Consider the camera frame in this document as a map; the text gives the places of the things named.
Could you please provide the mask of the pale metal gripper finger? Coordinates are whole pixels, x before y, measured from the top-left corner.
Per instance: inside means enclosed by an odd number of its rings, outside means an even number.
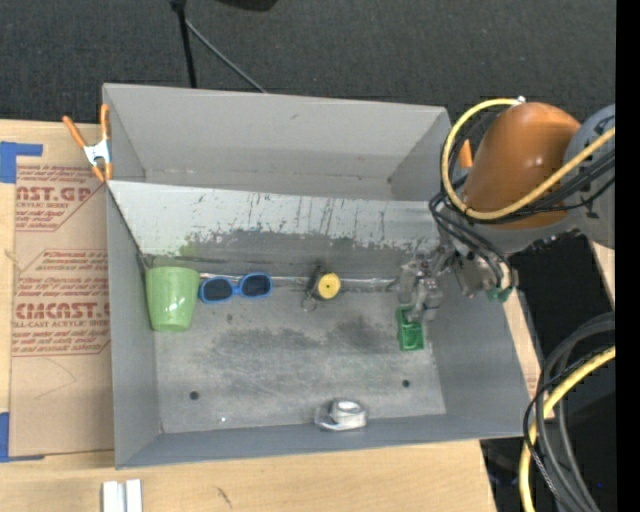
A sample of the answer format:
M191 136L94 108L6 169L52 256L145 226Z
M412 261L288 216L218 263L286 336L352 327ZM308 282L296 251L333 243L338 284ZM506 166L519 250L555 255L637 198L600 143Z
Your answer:
M401 266L398 280L400 304L424 303L428 296L429 264L426 259L414 258Z
M434 321L443 298L443 292L434 279L418 279L409 303L406 317L413 323Z

